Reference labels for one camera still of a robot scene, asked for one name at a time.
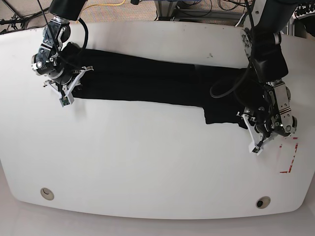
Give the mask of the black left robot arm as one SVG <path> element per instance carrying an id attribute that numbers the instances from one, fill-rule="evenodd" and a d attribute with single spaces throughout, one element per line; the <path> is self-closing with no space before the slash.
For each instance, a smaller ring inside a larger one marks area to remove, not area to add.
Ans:
<path id="1" fill-rule="evenodd" d="M 283 81 L 288 67 L 281 49 L 281 31 L 298 4 L 298 0 L 254 0 L 247 4 L 241 39 L 255 75 L 243 81 L 255 86 L 259 95 L 246 98 L 242 119 L 252 138 L 249 151 L 256 154 L 276 136 L 287 137 L 297 128 L 290 90 Z"/>

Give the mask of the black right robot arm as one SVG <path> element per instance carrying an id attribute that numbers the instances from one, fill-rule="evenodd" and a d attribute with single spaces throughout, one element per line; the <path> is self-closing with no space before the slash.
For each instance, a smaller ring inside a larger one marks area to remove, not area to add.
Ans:
<path id="1" fill-rule="evenodd" d="M 43 40 L 37 54 L 32 57 L 31 68 L 39 76 L 47 76 L 45 87 L 50 87 L 59 98 L 62 106 L 71 105 L 74 101 L 72 91 L 78 85 L 92 66 L 80 66 L 70 61 L 64 55 L 63 44 L 71 34 L 70 21 L 79 21 L 84 28 L 85 38 L 78 54 L 86 49 L 88 42 L 88 28 L 80 18 L 86 0 L 54 0 L 50 4 L 49 12 L 52 20 L 46 21 L 43 30 Z"/>

